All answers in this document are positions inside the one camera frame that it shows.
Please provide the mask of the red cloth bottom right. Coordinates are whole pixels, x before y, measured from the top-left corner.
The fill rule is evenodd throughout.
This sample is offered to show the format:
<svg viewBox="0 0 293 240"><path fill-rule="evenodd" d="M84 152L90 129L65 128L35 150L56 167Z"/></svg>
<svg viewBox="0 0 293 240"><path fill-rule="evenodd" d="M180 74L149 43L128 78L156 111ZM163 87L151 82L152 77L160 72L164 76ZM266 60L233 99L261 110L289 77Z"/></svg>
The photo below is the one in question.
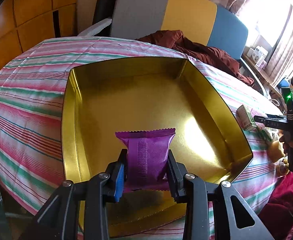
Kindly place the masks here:
<svg viewBox="0 0 293 240"><path fill-rule="evenodd" d="M279 179L258 217L274 239L293 237L293 172Z"/></svg>

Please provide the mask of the dark red crumpled cloth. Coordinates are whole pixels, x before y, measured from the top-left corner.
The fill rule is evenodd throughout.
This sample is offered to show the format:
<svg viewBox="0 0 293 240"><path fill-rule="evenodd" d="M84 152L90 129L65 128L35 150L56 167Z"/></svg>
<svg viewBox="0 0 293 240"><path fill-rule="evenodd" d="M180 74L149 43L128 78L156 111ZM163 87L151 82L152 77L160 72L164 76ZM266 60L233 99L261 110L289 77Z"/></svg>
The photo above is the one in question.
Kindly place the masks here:
<svg viewBox="0 0 293 240"><path fill-rule="evenodd" d="M226 51L192 42L180 30L159 30L139 38L138 41L148 42L184 53L237 78L248 86L252 86L254 83L253 78L240 74L239 62Z"/></svg>

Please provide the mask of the gold tin box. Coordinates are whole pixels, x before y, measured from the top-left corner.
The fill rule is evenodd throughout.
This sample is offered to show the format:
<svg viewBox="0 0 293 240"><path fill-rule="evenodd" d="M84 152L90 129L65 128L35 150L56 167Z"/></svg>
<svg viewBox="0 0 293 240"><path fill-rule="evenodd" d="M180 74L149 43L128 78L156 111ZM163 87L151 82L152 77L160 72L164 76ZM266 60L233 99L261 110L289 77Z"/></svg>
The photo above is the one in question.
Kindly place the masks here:
<svg viewBox="0 0 293 240"><path fill-rule="evenodd" d="M105 172L126 146L116 132L174 128L169 151L205 182L232 182L253 154L229 107L190 61L133 57L71 69L61 123L65 176L81 183ZM168 191L124 192L107 203L108 233L123 237L186 215Z"/></svg>

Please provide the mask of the blue bag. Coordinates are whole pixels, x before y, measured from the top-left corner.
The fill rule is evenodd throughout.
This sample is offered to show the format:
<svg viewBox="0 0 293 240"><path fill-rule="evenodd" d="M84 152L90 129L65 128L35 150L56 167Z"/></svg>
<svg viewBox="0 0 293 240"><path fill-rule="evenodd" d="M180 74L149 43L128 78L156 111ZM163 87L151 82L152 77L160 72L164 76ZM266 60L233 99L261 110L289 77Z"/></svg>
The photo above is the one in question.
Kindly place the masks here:
<svg viewBox="0 0 293 240"><path fill-rule="evenodd" d="M281 89L283 87L289 87L291 84L291 80L289 77L285 76L283 79L278 83L277 88Z"/></svg>

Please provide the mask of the right patterned curtain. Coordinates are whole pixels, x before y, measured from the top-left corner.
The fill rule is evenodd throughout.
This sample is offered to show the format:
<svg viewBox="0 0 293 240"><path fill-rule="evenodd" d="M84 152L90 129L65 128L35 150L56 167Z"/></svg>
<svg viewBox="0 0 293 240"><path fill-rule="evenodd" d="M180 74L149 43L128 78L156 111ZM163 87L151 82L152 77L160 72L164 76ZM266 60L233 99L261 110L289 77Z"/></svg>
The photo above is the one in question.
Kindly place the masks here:
<svg viewBox="0 0 293 240"><path fill-rule="evenodd" d="M273 86L278 85L284 77L293 77L293 9L265 72Z"/></svg>

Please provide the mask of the striped pink green bedsheet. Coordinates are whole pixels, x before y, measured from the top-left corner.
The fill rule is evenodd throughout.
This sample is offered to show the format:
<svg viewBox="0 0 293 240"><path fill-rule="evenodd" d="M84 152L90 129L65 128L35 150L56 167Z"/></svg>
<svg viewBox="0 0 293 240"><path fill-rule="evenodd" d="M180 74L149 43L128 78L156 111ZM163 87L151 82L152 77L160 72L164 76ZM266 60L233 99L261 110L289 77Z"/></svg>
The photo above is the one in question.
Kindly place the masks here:
<svg viewBox="0 0 293 240"><path fill-rule="evenodd" d="M51 38L18 54L0 70L0 185L35 215L64 180L61 151L62 104L73 67L122 57L188 59L236 114L239 106L280 114L267 98L226 73L173 49L108 37ZM234 187L259 214L278 181L276 164L257 132L244 132L253 161Z"/></svg>

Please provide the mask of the purple snack packet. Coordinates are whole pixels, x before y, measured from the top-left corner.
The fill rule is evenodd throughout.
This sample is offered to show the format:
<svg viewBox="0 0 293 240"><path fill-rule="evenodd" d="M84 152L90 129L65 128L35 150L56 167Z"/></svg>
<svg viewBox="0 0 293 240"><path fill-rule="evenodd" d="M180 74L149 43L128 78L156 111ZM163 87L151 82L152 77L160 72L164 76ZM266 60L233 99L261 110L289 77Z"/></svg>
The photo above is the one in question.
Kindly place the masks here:
<svg viewBox="0 0 293 240"><path fill-rule="evenodd" d="M175 129L116 132L115 136L127 148L124 192L168 191L167 159Z"/></svg>

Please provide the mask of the white box on table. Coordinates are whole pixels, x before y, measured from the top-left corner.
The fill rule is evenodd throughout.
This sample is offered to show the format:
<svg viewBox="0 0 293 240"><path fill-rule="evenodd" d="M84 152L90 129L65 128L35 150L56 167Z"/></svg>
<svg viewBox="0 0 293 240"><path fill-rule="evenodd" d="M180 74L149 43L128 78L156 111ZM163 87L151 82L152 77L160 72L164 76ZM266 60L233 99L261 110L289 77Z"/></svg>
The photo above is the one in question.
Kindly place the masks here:
<svg viewBox="0 0 293 240"><path fill-rule="evenodd" d="M246 56L255 63L255 66L260 68L265 60L268 51L262 46L257 46L255 49L250 48Z"/></svg>

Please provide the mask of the cream herbal cream box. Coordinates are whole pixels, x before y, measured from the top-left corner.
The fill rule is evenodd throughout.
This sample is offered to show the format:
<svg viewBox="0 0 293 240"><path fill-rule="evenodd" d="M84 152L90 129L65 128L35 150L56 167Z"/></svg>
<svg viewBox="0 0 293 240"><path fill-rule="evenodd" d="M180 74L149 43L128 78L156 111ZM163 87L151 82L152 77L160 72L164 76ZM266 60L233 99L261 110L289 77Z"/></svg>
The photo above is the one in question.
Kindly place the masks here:
<svg viewBox="0 0 293 240"><path fill-rule="evenodd" d="M255 120L253 119L251 112L246 106L241 105L237 109L237 117L240 121L240 126L244 131L253 131L256 129L257 125L255 123Z"/></svg>

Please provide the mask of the wooden wardrobe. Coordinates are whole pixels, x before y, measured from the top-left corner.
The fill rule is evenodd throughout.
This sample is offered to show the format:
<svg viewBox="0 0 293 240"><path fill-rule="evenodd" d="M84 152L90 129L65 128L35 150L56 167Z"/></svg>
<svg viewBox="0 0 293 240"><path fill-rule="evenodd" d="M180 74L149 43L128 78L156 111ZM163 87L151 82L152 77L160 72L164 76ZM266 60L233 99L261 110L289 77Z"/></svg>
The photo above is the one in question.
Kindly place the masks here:
<svg viewBox="0 0 293 240"><path fill-rule="evenodd" d="M77 0L4 0L0 5L0 70L43 40L75 36Z"/></svg>

